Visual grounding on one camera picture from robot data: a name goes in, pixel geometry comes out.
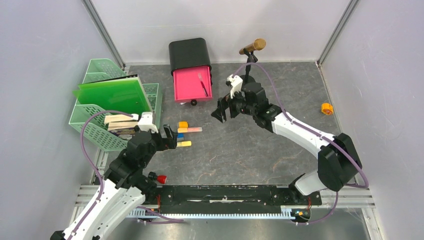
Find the red object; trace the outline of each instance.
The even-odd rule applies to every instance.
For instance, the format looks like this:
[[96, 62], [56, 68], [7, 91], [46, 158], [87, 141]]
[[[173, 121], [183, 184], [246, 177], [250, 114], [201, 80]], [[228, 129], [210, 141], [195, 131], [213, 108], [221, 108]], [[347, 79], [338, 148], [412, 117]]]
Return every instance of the red object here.
[[173, 89], [175, 102], [177, 103], [188, 103], [191, 100], [198, 102], [212, 100], [211, 70], [209, 66], [175, 70], [173, 72]]
[[165, 184], [167, 182], [167, 176], [159, 175], [159, 176], [157, 176], [156, 181], [158, 181], [161, 184]]

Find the green folder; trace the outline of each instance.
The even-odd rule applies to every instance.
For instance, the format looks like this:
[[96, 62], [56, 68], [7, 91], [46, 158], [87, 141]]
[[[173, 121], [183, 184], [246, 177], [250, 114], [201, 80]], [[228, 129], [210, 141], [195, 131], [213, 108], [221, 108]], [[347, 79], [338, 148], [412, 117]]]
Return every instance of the green folder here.
[[78, 87], [72, 93], [80, 104], [95, 104], [104, 110], [128, 114], [153, 111], [138, 76], [83, 83]]

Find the purple cable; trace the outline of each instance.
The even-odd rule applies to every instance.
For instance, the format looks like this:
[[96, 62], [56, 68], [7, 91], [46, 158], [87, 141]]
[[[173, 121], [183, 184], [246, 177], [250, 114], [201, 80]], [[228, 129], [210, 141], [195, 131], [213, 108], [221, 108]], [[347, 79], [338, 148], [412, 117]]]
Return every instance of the purple cable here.
[[[287, 111], [286, 111], [286, 109], [284, 108], [284, 105], [283, 105], [283, 103], [281, 102], [281, 100], [280, 100], [280, 97], [279, 97], [279, 94], [278, 94], [278, 92], [277, 92], [277, 88], [276, 88], [276, 86], [275, 86], [275, 84], [274, 84], [274, 81], [272, 80], [272, 78], [271, 78], [271, 76], [270, 76], [270, 74], [265, 70], [265, 68], [263, 67], [263, 66], [261, 66], [260, 64], [258, 64], [258, 63], [256, 63], [256, 62], [247, 62], [247, 63], [244, 63], [244, 64], [242, 64], [235, 72], [234, 72], [234, 74], [233, 74], [233, 76], [235, 76], [235, 75], [237, 75], [241, 70], [242, 70], [242, 68], [244, 68], [245, 66], [248, 66], [248, 65], [255, 65], [255, 66], [258, 66], [264, 73], [265, 73], [265, 75], [268, 77], [268, 79], [269, 79], [269, 81], [271, 82], [271, 85], [272, 85], [272, 89], [274, 90], [274, 93], [275, 93], [275, 97], [277, 98], [277, 102], [278, 102], [278, 104], [279, 104], [279, 107], [281, 108], [281, 111], [282, 111], [282, 113], [284, 114], [284, 116], [292, 123], [292, 124], [295, 124], [295, 125], [297, 125], [297, 126], [299, 126], [300, 128], [302, 128], [302, 129], [305, 129], [306, 131], [308, 131], [308, 132], [310, 132], [310, 133], [312, 133], [312, 134], [314, 134], [314, 135], [316, 135], [317, 137], [319, 137], [319, 138], [321, 138], [321, 139], [323, 139], [323, 140], [325, 140], [325, 141], [327, 141], [328, 143], [330, 143], [332, 146], [334, 146], [337, 150], [339, 150], [348, 160], [349, 160], [349, 162], [350, 163], [352, 163], [352, 165], [355, 167], [355, 169], [358, 171], [358, 173], [360, 174], [360, 176], [361, 176], [361, 178], [363, 179], [363, 182], [364, 182], [364, 185], [359, 185], [359, 184], [357, 184], [357, 183], [355, 183], [355, 184], [350, 184], [350, 183], [348, 183], [348, 184], [346, 184], [346, 186], [350, 186], [350, 187], [354, 187], [354, 188], [360, 188], [360, 189], [367, 189], [368, 187], [369, 187], [369, 182], [368, 182], [368, 179], [367, 179], [367, 177], [365, 176], [365, 173], [362, 171], [362, 169], [358, 166], [358, 164], [355, 162], [355, 160], [345, 151], [345, 150], [343, 150], [343, 148], [341, 148], [339, 145], [337, 145], [334, 141], [332, 141], [331, 139], [329, 139], [328, 137], [326, 137], [326, 136], [323, 136], [323, 135], [321, 135], [321, 134], [319, 134], [318, 132], [316, 132], [316, 131], [314, 131], [313, 129], [311, 129], [311, 128], [309, 128], [309, 127], [307, 127], [307, 126], [305, 126], [305, 125], [303, 125], [303, 124], [301, 124], [300, 122], [297, 122], [297, 121], [295, 121], [295, 120], [293, 120], [288, 114], [287, 114]], [[320, 219], [318, 219], [318, 220], [314, 220], [314, 221], [311, 221], [311, 222], [309, 222], [308, 224], [314, 224], [314, 223], [318, 223], [318, 222], [320, 222], [320, 221], [322, 221], [322, 220], [325, 220], [326, 218], [328, 218], [330, 215], [332, 215], [333, 214], [333, 212], [334, 212], [334, 210], [336, 209], [336, 206], [337, 206], [337, 201], [339, 200], [339, 193], [338, 192], [336, 192], [336, 194], [335, 194], [335, 202], [334, 202], [334, 206], [332, 207], [332, 209], [330, 210], [330, 212], [327, 214], [327, 215], [325, 215], [324, 217], [322, 217], [322, 218], [320, 218]]]
[[155, 215], [155, 216], [157, 216], [157, 217], [159, 217], [161, 219], [167, 220], [167, 221], [147, 221], [146, 224], [177, 224], [177, 223], [184, 222], [183, 219], [169, 218], [169, 217], [166, 217], [164, 215], [161, 215], [161, 214], [159, 214], [159, 213], [157, 213], [155, 211], [152, 211], [152, 210], [150, 210], [150, 209], [148, 209], [147, 207], [144, 207], [144, 206], [138, 206], [137, 208], [138, 209], [144, 209], [147, 212], [149, 212], [149, 213], [151, 213], [151, 214], [153, 214], [153, 215]]
[[[84, 146], [84, 131], [86, 130], [87, 125], [89, 124], [89, 122], [93, 118], [95, 118], [95, 117], [97, 117], [101, 114], [106, 114], [106, 113], [122, 114], [122, 115], [125, 115], [125, 116], [128, 116], [128, 117], [133, 117], [133, 115], [122, 112], [122, 111], [115, 111], [115, 110], [99, 111], [98, 113], [95, 113], [91, 117], [89, 117], [87, 119], [87, 121], [84, 123], [84, 125], [82, 126], [81, 132], [79, 134], [79, 143], [81, 144], [82, 153], [84, 154], [85, 158], [88, 160], [88, 163], [90, 164], [91, 168], [95, 172], [95, 175], [97, 176], [98, 180], [100, 181], [100, 190], [99, 190], [98, 195], [96, 197], [96, 201], [93, 202], [93, 204], [90, 206], [90, 208], [84, 214], [84, 216], [82, 216], [81, 220], [79, 220], [79, 222], [76, 224], [75, 228], [72, 230], [71, 233], [75, 233], [78, 230], [78, 228], [81, 226], [81, 224], [83, 224], [84, 220], [88, 217], [88, 215], [91, 213], [91, 211], [96, 206], [97, 200], [100, 200], [100, 197], [102, 196], [102, 193], [103, 193], [103, 189], [105, 187], [105, 183], [103, 182], [102, 175], [100, 174], [99, 170], [97, 169], [97, 167], [94, 165], [93, 161], [90, 159], [89, 155], [87, 154], [86, 147]], [[71, 234], [67, 240], [71, 240], [72, 237], [73, 237], [73, 235]]]

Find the purple hose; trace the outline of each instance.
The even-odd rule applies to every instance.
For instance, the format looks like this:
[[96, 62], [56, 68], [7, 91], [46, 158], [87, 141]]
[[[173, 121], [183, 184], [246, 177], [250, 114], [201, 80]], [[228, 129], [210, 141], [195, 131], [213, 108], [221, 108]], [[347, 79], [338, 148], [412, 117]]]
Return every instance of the purple hose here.
[[153, 214], [155, 216], [158, 216], [161, 219], [167, 220], [167, 221], [147, 221], [146, 224], [177, 224], [177, 223], [184, 222], [183, 219], [169, 218], [169, 217], [166, 217], [164, 215], [161, 215], [161, 214], [159, 214], [159, 213], [157, 213], [155, 211], [152, 211], [152, 210], [150, 210], [150, 209], [148, 209], [147, 207], [144, 207], [144, 206], [138, 206], [137, 208], [138, 209], [144, 209], [147, 212], [149, 212], [149, 213], [151, 213], [151, 214]]
[[[369, 182], [368, 182], [368, 179], [367, 179], [367, 177], [365, 176], [365, 173], [362, 171], [362, 169], [359, 167], [359, 165], [355, 162], [355, 160], [345, 151], [345, 150], [343, 150], [343, 148], [341, 148], [339, 145], [337, 145], [334, 141], [332, 141], [331, 139], [329, 139], [329, 138], [327, 138], [326, 136], [323, 136], [323, 135], [321, 135], [321, 134], [319, 134], [318, 132], [316, 132], [315, 130], [313, 130], [313, 129], [311, 129], [311, 128], [309, 128], [309, 127], [307, 127], [307, 126], [305, 126], [305, 125], [303, 125], [303, 124], [301, 124], [300, 122], [297, 122], [297, 121], [295, 121], [295, 120], [293, 120], [288, 114], [287, 114], [287, 112], [286, 112], [286, 109], [284, 108], [284, 105], [283, 105], [283, 103], [281, 102], [281, 99], [280, 99], [280, 97], [279, 97], [279, 94], [278, 94], [278, 92], [277, 92], [277, 88], [276, 88], [276, 86], [275, 86], [275, 84], [274, 84], [274, 81], [272, 80], [272, 78], [271, 78], [271, 76], [270, 76], [270, 74], [265, 70], [265, 68], [263, 67], [263, 66], [261, 66], [260, 64], [258, 64], [258, 63], [256, 63], [256, 62], [247, 62], [247, 63], [244, 63], [244, 64], [242, 64], [235, 72], [234, 72], [234, 74], [233, 74], [233, 76], [235, 76], [235, 75], [237, 75], [241, 70], [242, 70], [242, 68], [244, 68], [245, 66], [248, 66], [248, 65], [255, 65], [255, 66], [258, 66], [265, 74], [266, 74], [266, 76], [268, 77], [268, 79], [269, 79], [269, 81], [271, 82], [271, 85], [272, 85], [272, 89], [274, 90], [274, 93], [275, 93], [275, 97], [277, 98], [277, 102], [278, 102], [278, 105], [279, 105], [279, 107], [281, 108], [281, 110], [282, 110], [282, 113], [284, 114], [284, 116], [292, 123], [292, 124], [295, 124], [295, 125], [297, 125], [297, 126], [299, 126], [300, 128], [302, 128], [302, 129], [305, 129], [306, 131], [308, 131], [308, 132], [310, 132], [310, 133], [312, 133], [312, 134], [314, 134], [314, 135], [316, 135], [317, 137], [319, 137], [319, 138], [321, 138], [321, 139], [323, 139], [323, 140], [325, 140], [325, 141], [327, 141], [328, 143], [330, 143], [331, 145], [333, 145], [337, 150], [339, 150], [348, 160], [349, 160], [349, 162], [350, 163], [352, 163], [352, 165], [355, 167], [355, 169], [358, 171], [358, 173], [360, 174], [360, 176], [362, 177], [362, 179], [363, 179], [363, 182], [364, 182], [364, 185], [359, 185], [359, 184], [350, 184], [350, 183], [348, 183], [348, 184], [346, 184], [346, 186], [350, 186], [350, 187], [355, 187], [355, 188], [360, 188], [360, 189], [366, 189], [366, 188], [368, 188], [369, 187]], [[330, 210], [330, 212], [327, 214], [327, 215], [325, 215], [323, 218], [320, 218], [320, 219], [318, 219], [318, 220], [314, 220], [314, 221], [311, 221], [311, 222], [309, 222], [308, 224], [314, 224], [314, 223], [318, 223], [318, 222], [320, 222], [320, 221], [322, 221], [322, 220], [325, 220], [326, 218], [328, 218], [330, 215], [332, 215], [333, 214], [333, 212], [334, 212], [334, 210], [336, 209], [336, 206], [337, 206], [337, 201], [339, 200], [339, 193], [338, 192], [336, 192], [336, 195], [335, 195], [335, 202], [334, 202], [334, 206], [332, 207], [332, 209]]]
[[[98, 180], [100, 181], [100, 190], [98, 192], [96, 200], [100, 200], [100, 197], [103, 194], [103, 188], [105, 187], [105, 183], [103, 182], [103, 178], [102, 178], [102, 175], [100, 174], [99, 170], [97, 169], [97, 167], [94, 165], [93, 161], [90, 159], [89, 155], [87, 154], [86, 147], [84, 146], [84, 131], [86, 130], [87, 125], [89, 124], [89, 122], [93, 118], [95, 118], [95, 117], [97, 117], [101, 114], [106, 114], [106, 113], [122, 114], [122, 115], [125, 115], [125, 116], [128, 116], [128, 117], [133, 117], [133, 115], [122, 112], [122, 111], [114, 111], [114, 110], [99, 111], [98, 113], [95, 113], [91, 117], [89, 117], [88, 120], [84, 123], [84, 125], [81, 128], [81, 132], [79, 134], [79, 143], [81, 144], [82, 153], [84, 154], [84, 156], [87, 159], [88, 163], [90, 164], [91, 168], [94, 170], [95, 175], [97, 176]], [[90, 208], [87, 210], [87, 212], [84, 214], [84, 216], [82, 216], [81, 220], [79, 220], [79, 222], [76, 224], [75, 228], [72, 230], [71, 233], [75, 233], [78, 230], [78, 228], [81, 226], [81, 224], [83, 224], [83, 222], [87, 218], [87, 216], [94, 209], [96, 204], [97, 204], [97, 201], [94, 201], [93, 204], [90, 206]], [[67, 240], [71, 240], [72, 237], [73, 236], [71, 234]]]

